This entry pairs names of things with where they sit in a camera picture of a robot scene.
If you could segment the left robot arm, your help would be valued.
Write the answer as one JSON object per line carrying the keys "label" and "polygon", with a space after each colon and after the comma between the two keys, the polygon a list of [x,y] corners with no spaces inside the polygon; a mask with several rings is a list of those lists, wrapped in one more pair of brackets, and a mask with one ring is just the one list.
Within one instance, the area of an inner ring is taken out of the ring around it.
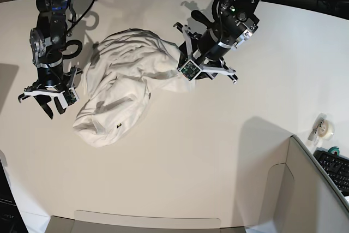
{"label": "left robot arm", "polygon": [[224,55],[236,50],[257,31],[259,19],[255,10],[260,1],[214,0],[211,20],[201,11],[193,10],[191,17],[206,27],[202,34],[191,32],[188,25],[175,23],[174,28],[184,37],[179,47],[178,72],[188,81],[213,80],[221,74],[236,83],[236,71],[226,65]]}

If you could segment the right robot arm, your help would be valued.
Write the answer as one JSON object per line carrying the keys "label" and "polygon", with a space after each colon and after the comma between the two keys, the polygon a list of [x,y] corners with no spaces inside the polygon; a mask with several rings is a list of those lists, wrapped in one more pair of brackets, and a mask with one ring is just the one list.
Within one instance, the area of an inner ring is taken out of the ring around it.
{"label": "right robot arm", "polygon": [[82,51],[79,40],[68,40],[72,27],[67,24],[66,12],[71,11],[71,25],[77,24],[73,0],[36,0],[39,11],[37,25],[31,29],[29,43],[32,63],[38,79],[24,89],[18,101],[33,97],[45,113],[53,118],[49,102],[53,101],[59,114],[79,99],[74,81],[82,70],[72,66],[64,71],[64,61],[77,57]]}

